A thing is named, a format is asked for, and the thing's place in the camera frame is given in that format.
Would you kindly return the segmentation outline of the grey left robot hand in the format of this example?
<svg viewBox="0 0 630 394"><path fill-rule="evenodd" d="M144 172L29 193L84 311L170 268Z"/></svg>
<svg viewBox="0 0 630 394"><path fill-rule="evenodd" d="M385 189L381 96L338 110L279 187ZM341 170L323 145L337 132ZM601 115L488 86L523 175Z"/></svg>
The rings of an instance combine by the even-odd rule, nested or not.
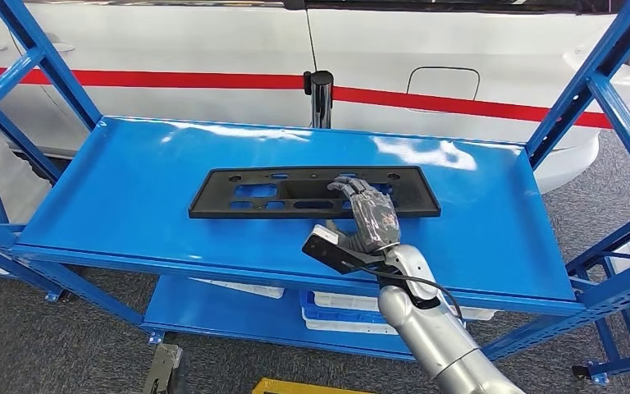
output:
<svg viewBox="0 0 630 394"><path fill-rule="evenodd" d="M175 394L186 394L188 393L187 388L187 374L188 374L188 362L187 362L187 354L185 351L182 351L180 355L179 362L177 368L174 372L174 382L175 382Z"/></svg>

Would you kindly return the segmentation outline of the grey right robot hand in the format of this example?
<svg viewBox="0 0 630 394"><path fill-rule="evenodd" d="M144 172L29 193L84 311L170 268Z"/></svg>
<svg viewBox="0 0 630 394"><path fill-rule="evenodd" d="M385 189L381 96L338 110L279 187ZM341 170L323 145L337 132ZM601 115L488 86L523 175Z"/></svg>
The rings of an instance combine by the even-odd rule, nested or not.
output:
<svg viewBox="0 0 630 394"><path fill-rule="evenodd" d="M374 254L400 242L399 220L392 200L367 181L339 176L328 190L341 192L349 201L357 231L342 232L332 220L325 227L338 236L338 244L364 254Z"/></svg>

